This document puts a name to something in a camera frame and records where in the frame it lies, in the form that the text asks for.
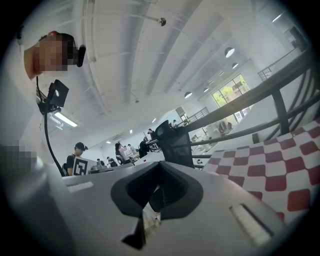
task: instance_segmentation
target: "woman with long hair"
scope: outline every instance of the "woman with long hair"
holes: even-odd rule
[[[120,143],[115,144],[115,156],[122,159],[123,164],[131,163],[131,160],[125,153],[125,149],[121,146]]]

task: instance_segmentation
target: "red square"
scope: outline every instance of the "red square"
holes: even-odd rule
[[[237,183],[240,187],[242,187],[245,182],[245,177],[229,176],[228,180],[233,181],[234,183]]]
[[[320,184],[320,165],[307,170],[311,185]]]
[[[295,145],[296,145],[296,142],[293,138],[286,139],[286,140],[280,142],[281,149],[283,149],[283,150],[290,149],[290,148],[294,147]]]
[[[305,129],[304,129],[303,127],[300,127],[300,128],[298,128],[298,129],[294,130],[293,132],[291,132],[291,134],[292,134],[293,136],[297,136],[297,135],[302,134],[302,133],[304,133],[304,132],[305,132]]]
[[[271,153],[265,153],[265,162],[266,163],[273,163],[273,162],[278,162],[282,161],[282,153],[281,151],[275,151]]]
[[[285,169],[287,174],[300,171],[306,168],[305,162],[301,156],[286,160],[284,162],[285,162]]]
[[[259,200],[262,200],[262,193],[261,192],[256,192],[256,191],[248,191],[251,195],[255,196]]]
[[[302,154],[309,155],[318,150],[317,145],[313,141],[309,141],[306,144],[300,145]]]
[[[285,220],[285,214],[284,214],[283,212],[278,211],[276,214],[278,215],[278,217],[279,217],[282,221]]]
[[[311,136],[311,138],[314,139],[314,138],[320,136],[320,127],[319,126],[314,127],[313,129],[308,130],[307,132]]]
[[[240,147],[237,147],[236,149],[237,150],[244,150],[244,149],[248,149],[249,146],[240,146]]]
[[[217,174],[229,175],[230,170],[231,170],[231,166],[219,165],[218,168],[215,170],[215,172]]]
[[[251,165],[248,168],[247,175],[249,177],[259,177],[259,176],[266,176],[266,166],[264,164],[260,165]]]
[[[209,164],[212,164],[212,165],[218,165],[219,162],[220,162],[221,158],[214,158],[214,157],[211,157],[208,161]]]
[[[291,191],[288,195],[287,209],[289,212],[309,209],[310,207],[310,190],[302,189]]]
[[[264,145],[270,145],[270,144],[273,144],[273,143],[277,143],[277,139],[276,138],[272,138],[272,139],[269,139],[269,140],[266,140],[263,142]]]
[[[265,149],[263,146],[257,146],[250,148],[250,156],[264,154]]]
[[[249,156],[246,157],[235,157],[233,161],[234,166],[246,166],[249,161]]]
[[[285,191],[287,179],[285,175],[265,178],[265,191]]]
[[[224,158],[234,158],[236,155],[236,151],[227,151],[224,152],[223,157]]]

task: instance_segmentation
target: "white ceiling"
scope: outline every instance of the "white ceiling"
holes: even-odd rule
[[[61,131],[51,125],[51,137],[92,147],[128,128],[148,126],[182,106],[185,92],[203,91],[210,80],[213,88],[234,72],[232,63],[241,67],[250,57],[231,25],[241,21],[236,8],[246,22],[253,20],[250,0],[56,2],[59,12],[70,14],[54,28],[60,32],[69,26],[87,52],[82,68],[59,78],[69,87],[62,113],[78,127],[65,124]],[[163,27],[155,20],[162,17]],[[230,58],[225,58],[227,47],[236,50]],[[41,89],[50,82],[52,77],[42,76]]]

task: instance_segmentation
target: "red and white checkered cloth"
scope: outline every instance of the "red and white checkered cloth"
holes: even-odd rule
[[[265,142],[215,151],[202,170],[237,183],[290,223],[320,188],[320,118]]]

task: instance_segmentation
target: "neck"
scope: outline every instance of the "neck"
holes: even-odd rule
[[[40,72],[39,58],[36,58],[38,49],[39,47],[34,45],[24,51],[24,68],[30,80],[42,73]]]

